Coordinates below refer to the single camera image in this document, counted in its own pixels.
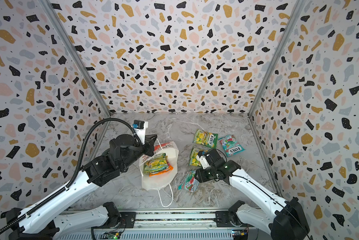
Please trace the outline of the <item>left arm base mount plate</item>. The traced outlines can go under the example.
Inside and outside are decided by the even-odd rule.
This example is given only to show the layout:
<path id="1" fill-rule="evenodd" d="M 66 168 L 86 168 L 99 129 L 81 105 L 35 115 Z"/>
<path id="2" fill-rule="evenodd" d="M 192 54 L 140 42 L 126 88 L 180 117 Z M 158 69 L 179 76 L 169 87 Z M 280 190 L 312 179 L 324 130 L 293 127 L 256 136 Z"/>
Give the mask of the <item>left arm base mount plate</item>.
<path id="1" fill-rule="evenodd" d="M 98 227 L 94 227 L 94 229 L 132 229 L 135 225 L 136 215 L 136 212 L 108 214 L 108 219 L 105 221 L 105 223 Z"/>

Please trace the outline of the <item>right small circuit board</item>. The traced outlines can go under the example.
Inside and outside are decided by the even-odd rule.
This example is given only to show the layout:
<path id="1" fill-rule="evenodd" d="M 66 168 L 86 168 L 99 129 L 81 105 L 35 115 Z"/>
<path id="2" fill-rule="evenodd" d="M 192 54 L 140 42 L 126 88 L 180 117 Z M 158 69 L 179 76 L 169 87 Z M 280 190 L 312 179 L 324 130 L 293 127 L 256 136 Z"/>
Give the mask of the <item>right small circuit board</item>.
<path id="1" fill-rule="evenodd" d="M 232 231 L 233 240 L 248 240 L 248 233 L 245 230 Z"/>

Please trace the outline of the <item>right corner aluminium post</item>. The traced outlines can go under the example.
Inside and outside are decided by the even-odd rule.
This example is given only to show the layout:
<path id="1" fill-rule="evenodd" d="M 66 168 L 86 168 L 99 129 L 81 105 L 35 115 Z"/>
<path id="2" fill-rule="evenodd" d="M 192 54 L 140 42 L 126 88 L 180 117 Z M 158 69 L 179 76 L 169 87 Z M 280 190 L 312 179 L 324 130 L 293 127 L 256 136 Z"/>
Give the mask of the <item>right corner aluminium post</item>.
<path id="1" fill-rule="evenodd" d="M 279 44 L 277 46 L 277 48 L 275 49 L 275 52 L 274 52 L 274 55 L 270 61 L 270 64 L 265 72 L 265 75 L 264 75 L 264 78 L 263 78 L 263 81 L 261 83 L 261 85 L 258 87 L 258 91 L 256 93 L 256 96 L 254 98 L 254 101 L 252 103 L 252 106 L 248 112 L 248 118 L 251 119 L 251 117 L 254 115 L 254 112 L 255 112 L 255 108 L 257 107 L 257 105 L 259 104 L 260 102 L 260 99 L 261 99 L 261 95 L 263 94 L 264 90 L 265 90 L 265 87 L 266 85 L 269 83 L 270 81 L 270 77 L 273 73 L 273 71 L 275 70 L 275 67 L 277 65 L 277 62 L 278 60 L 280 59 L 282 53 L 283 53 L 283 50 L 286 46 L 286 43 L 287 43 L 287 40 L 288 38 L 290 37 L 290 34 L 294 28 L 294 25 L 297 21 L 297 18 L 298 16 L 300 15 L 302 9 L 303 9 L 303 6 L 304 6 L 304 3 L 303 3 L 303 0 L 298 0 L 295 2 L 295 5 L 293 7 L 293 10 L 291 12 L 291 15 L 290 15 L 290 19 L 287 23 L 287 25 L 285 26 L 285 30 L 284 30 L 284 33 L 282 34 L 281 38 L 280 38 L 280 41 L 279 41 Z"/>

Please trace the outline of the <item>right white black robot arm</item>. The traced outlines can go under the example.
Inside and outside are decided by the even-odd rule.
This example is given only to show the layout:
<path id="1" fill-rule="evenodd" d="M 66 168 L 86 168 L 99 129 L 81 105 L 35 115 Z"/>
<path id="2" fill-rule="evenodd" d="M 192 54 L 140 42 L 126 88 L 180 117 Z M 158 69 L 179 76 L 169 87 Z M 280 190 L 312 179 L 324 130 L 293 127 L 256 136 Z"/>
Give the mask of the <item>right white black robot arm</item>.
<path id="1" fill-rule="evenodd" d="M 257 205 L 257 208 L 252 208 L 243 201 L 237 201 L 228 211 L 216 214 L 218 225 L 241 227 L 247 224 L 267 233 L 273 240 L 309 239 L 310 229 L 297 198 L 287 201 L 272 193 L 238 163 L 226 160 L 218 149 L 198 153 L 196 158 L 202 166 L 194 175 L 199 183 L 224 181 Z"/>

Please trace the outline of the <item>corner aluminium post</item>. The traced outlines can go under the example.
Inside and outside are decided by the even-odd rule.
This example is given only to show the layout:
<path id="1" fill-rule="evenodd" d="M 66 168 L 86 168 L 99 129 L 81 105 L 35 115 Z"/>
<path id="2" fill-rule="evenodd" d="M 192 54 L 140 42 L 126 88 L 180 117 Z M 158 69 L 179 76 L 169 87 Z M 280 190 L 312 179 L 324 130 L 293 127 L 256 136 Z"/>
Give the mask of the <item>corner aluminium post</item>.
<path id="1" fill-rule="evenodd" d="M 81 58 L 79 57 L 74 45 L 71 43 L 69 36 L 67 32 L 65 31 L 65 28 L 63 27 L 61 21 L 59 20 L 57 14 L 55 13 L 52 4 L 50 1 L 39 1 L 41 8 L 45 12 L 46 16 L 52 23 L 54 29 L 60 36 L 61 41 L 66 47 L 66 50 L 68 51 L 69 55 L 73 59 L 74 63 L 76 64 L 78 70 L 80 73 L 84 76 L 84 79 L 86 80 L 88 86 L 91 88 L 91 91 L 95 98 L 97 99 L 99 106 L 103 109 L 106 117 L 111 116 L 110 110 L 107 108 L 107 105 L 102 98 L 101 94 L 99 93 L 99 90 L 97 89 L 95 83 L 92 80 L 92 77 L 89 74 L 89 71 L 86 69 L 85 65 L 83 64 Z"/>
<path id="2" fill-rule="evenodd" d="M 255 112 L 255 108 L 257 107 L 257 105 L 259 104 L 260 102 L 260 99 L 261 99 L 261 95 L 263 94 L 264 90 L 265 90 L 265 87 L 266 85 L 269 83 L 270 81 L 270 77 L 273 73 L 273 71 L 275 70 L 275 67 L 277 65 L 277 62 L 278 60 L 280 59 L 282 53 L 283 53 L 283 50 L 286 46 L 286 43 L 287 43 L 287 40 L 288 38 L 290 37 L 290 34 L 294 28 L 294 25 L 297 21 L 297 18 L 298 16 L 300 15 L 302 9 L 303 9 L 303 6 L 304 6 L 304 3 L 303 3 L 303 0 L 298 0 L 295 2 L 295 5 L 293 7 L 293 10 L 291 12 L 291 15 L 290 15 L 290 19 L 287 23 L 287 25 L 285 26 L 285 30 L 284 30 L 284 33 L 282 34 L 281 38 L 280 38 L 280 41 L 279 41 L 279 44 L 277 46 L 277 48 L 275 49 L 275 52 L 274 52 L 274 55 L 270 61 L 270 64 L 265 72 L 265 75 L 264 75 L 264 78 L 263 78 L 263 81 L 261 83 L 261 85 L 258 87 L 258 91 L 256 93 L 256 96 L 254 98 L 254 101 L 252 103 L 252 106 L 248 112 L 248 118 L 251 119 L 251 117 L 254 115 L 254 112 Z"/>

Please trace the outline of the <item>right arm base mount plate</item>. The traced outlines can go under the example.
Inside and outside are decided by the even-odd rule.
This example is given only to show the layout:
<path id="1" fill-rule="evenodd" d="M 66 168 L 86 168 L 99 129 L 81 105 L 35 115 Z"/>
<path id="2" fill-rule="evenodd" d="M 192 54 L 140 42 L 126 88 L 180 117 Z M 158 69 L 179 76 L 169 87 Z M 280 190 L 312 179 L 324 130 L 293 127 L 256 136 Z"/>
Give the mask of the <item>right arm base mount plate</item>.
<path id="1" fill-rule="evenodd" d="M 216 211 L 213 221 L 218 228 L 246 228 L 252 227 L 252 225 L 242 223 L 237 216 L 233 216 L 233 213 L 229 211 Z"/>

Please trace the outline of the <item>small circuit board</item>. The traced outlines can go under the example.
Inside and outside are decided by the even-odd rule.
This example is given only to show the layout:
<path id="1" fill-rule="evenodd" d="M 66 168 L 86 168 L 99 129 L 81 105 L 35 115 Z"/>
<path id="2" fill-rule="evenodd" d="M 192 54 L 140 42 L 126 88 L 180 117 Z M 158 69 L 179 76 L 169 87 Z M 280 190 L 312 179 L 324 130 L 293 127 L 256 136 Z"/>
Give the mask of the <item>small circuit board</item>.
<path id="1" fill-rule="evenodd" d="M 120 232 L 106 232 L 102 235 L 103 240 L 119 240 L 121 238 Z"/>
<path id="2" fill-rule="evenodd" d="M 233 240 L 248 240 L 248 233 L 245 230 L 232 231 Z"/>

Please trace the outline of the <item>orange snack packet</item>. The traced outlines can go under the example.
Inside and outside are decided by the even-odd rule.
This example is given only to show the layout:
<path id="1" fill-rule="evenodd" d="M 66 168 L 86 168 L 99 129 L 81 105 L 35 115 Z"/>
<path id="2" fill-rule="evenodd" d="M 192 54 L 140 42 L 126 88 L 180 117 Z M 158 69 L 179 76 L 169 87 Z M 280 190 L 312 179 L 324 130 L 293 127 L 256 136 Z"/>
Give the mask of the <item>orange snack packet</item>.
<path id="1" fill-rule="evenodd" d="M 161 175 L 166 172 L 172 171 L 174 168 L 168 160 L 154 160 L 150 164 L 149 176 Z"/>

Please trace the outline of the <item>teal mint blossom candy packet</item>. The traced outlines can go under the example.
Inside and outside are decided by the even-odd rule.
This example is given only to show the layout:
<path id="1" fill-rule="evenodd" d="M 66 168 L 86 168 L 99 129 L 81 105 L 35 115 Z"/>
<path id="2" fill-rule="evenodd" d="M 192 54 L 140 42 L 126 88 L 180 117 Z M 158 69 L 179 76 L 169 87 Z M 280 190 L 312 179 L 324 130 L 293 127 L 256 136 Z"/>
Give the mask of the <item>teal mint blossom candy packet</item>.
<path id="1" fill-rule="evenodd" d="M 227 135 L 218 139 L 227 157 L 243 152 L 245 149 L 237 141 L 234 135 Z"/>

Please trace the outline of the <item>left small circuit board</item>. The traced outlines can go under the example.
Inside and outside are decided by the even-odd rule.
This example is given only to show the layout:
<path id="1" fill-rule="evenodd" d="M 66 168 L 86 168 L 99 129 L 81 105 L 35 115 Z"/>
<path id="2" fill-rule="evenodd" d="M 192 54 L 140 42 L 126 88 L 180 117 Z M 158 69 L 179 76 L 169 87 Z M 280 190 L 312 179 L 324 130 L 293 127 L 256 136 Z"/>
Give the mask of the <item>left small circuit board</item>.
<path id="1" fill-rule="evenodd" d="M 102 235 L 103 240 L 119 240 L 121 238 L 120 232 L 106 232 Z"/>

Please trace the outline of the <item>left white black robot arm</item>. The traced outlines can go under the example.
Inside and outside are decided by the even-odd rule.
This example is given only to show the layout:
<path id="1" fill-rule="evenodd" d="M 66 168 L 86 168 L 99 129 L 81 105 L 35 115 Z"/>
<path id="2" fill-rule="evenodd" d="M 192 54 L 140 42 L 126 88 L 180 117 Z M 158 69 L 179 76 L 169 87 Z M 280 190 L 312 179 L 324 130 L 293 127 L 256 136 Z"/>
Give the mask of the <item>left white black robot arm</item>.
<path id="1" fill-rule="evenodd" d="M 92 210 L 76 214 L 61 213 L 73 203 L 104 186 L 128 168 L 143 155 L 154 155 L 157 135 L 147 135 L 143 145 L 131 135 L 123 134 L 110 141 L 109 150 L 87 163 L 79 171 L 73 184 L 60 188 L 60 194 L 45 205 L 37 203 L 35 212 L 31 208 L 15 208 L 7 213 L 7 223 L 15 217 L 25 215 L 23 220 L 11 226 L 11 240 L 56 240 L 88 228 L 112 228 L 126 225 L 114 203 L 107 202 Z"/>

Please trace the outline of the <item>green lemon candy packet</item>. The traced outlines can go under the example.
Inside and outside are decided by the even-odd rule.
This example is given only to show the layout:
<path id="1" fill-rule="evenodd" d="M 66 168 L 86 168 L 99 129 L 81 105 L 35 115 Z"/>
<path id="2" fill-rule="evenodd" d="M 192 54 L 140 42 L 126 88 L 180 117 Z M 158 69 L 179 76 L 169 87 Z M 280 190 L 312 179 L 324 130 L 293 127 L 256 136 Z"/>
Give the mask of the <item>green lemon candy packet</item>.
<path id="1" fill-rule="evenodd" d="M 193 143 L 215 149 L 217 145 L 218 134 L 198 129 L 194 135 Z"/>
<path id="2" fill-rule="evenodd" d="M 202 167 L 200 161 L 197 158 L 198 153 L 204 154 L 205 150 L 193 147 L 189 157 L 189 162 L 188 162 L 189 166 Z"/>

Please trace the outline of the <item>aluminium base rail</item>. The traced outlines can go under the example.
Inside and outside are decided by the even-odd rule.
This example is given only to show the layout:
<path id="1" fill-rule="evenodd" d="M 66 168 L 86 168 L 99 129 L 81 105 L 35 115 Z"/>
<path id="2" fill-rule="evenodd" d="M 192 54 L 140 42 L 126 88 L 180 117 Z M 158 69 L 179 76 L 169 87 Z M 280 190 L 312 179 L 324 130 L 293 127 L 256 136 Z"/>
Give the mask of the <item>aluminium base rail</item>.
<path id="1" fill-rule="evenodd" d="M 255 228 L 218 228 L 213 221 L 216 211 L 224 209 L 193 210 L 139 210 L 136 212 L 132 229 L 80 230 L 57 240 L 102 240 L 106 232 L 120 232 L 120 240 L 233 240 L 232 231 L 245 230 L 248 240 L 258 240 L 261 236 L 271 239 L 267 233 Z"/>

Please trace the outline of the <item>white floral paper bag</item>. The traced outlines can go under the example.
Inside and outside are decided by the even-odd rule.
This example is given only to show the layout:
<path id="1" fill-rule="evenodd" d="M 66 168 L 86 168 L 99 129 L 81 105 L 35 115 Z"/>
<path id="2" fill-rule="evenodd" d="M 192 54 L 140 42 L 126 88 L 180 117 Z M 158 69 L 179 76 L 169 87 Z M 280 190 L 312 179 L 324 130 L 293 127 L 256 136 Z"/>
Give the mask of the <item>white floral paper bag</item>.
<path id="1" fill-rule="evenodd" d="M 175 142 L 159 143 L 154 146 L 152 157 L 142 156 L 139 159 L 139 168 L 142 176 L 142 188 L 147 191 L 156 191 L 162 207 L 169 207 L 174 200 L 171 182 L 178 173 L 179 150 Z M 169 187 L 171 201 L 164 205 L 160 190 Z"/>

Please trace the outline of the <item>left corner aluminium post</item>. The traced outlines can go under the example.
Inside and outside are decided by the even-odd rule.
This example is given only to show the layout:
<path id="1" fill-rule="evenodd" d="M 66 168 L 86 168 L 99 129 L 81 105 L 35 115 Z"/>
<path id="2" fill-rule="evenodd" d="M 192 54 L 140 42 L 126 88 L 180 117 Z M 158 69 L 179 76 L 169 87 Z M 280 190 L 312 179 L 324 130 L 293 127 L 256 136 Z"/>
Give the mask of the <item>left corner aluminium post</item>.
<path id="1" fill-rule="evenodd" d="M 89 71 L 86 69 L 85 65 L 83 64 L 81 58 L 79 57 L 74 45 L 71 43 L 69 36 L 67 32 L 65 31 L 65 28 L 63 27 L 61 21 L 59 20 L 57 14 L 55 13 L 52 4 L 50 1 L 39 1 L 41 8 L 45 12 L 46 16 L 52 23 L 54 29 L 60 36 L 61 41 L 66 47 L 66 50 L 68 51 L 69 55 L 73 59 L 74 63 L 76 64 L 78 70 L 80 73 L 84 76 L 84 79 L 86 80 L 88 86 L 91 88 L 91 91 L 95 98 L 97 99 L 99 106 L 103 109 L 106 117 L 111 116 L 110 110 L 107 108 L 107 105 L 102 98 L 101 94 L 99 93 L 99 90 L 97 89 L 95 83 L 92 80 L 92 77 L 89 74 Z"/>

